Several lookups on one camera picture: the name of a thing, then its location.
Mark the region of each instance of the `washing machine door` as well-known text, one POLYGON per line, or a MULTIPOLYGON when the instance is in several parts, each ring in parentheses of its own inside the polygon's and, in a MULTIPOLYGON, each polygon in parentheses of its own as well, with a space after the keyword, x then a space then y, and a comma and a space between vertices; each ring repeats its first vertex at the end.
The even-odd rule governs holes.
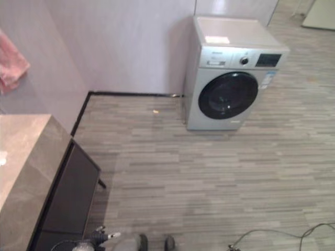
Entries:
POLYGON ((255 101, 258 84, 246 72, 229 72, 209 82, 199 96, 199 108, 212 119, 232 118, 255 101))

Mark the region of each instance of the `white appliance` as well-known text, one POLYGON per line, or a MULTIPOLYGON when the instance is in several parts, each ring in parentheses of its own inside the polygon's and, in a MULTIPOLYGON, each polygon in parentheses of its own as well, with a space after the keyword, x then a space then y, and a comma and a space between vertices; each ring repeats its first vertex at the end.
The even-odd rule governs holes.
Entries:
POLYGON ((195 16, 184 86, 189 130, 236 130, 289 48, 257 20, 195 16))

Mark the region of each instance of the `tile floor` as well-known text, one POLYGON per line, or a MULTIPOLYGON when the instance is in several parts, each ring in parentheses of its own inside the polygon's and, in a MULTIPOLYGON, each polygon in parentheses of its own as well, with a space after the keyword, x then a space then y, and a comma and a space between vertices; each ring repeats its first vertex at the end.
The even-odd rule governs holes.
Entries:
MULTIPOLYGON (((98 189, 88 229, 145 232, 150 251, 166 234, 181 251, 222 251, 251 229, 302 234, 335 222, 335 32, 301 28, 294 6, 281 0, 269 27, 291 48, 288 62, 237 132, 186 131, 178 98, 91 97, 75 139, 108 189, 98 189)), ((239 247, 298 242, 254 233, 239 247)), ((324 227, 302 250, 334 249, 324 227)))

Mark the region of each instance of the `label sticker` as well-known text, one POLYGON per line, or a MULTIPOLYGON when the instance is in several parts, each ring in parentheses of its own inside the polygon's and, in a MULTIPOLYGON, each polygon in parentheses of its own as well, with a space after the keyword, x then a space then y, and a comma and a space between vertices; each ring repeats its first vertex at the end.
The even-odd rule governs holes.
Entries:
POLYGON ((227 37, 205 36, 206 43, 230 43, 227 37))
POLYGON ((266 89, 275 75, 276 75, 275 71, 267 72, 265 78, 263 79, 263 82, 261 83, 260 89, 266 89))

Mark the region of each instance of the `gray countertop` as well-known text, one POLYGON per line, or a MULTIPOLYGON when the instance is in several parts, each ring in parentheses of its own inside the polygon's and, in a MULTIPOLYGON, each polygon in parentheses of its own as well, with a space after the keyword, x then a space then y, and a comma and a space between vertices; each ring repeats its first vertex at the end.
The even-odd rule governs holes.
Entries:
POLYGON ((70 136, 51 115, 1 115, 0 250, 26 250, 70 136))

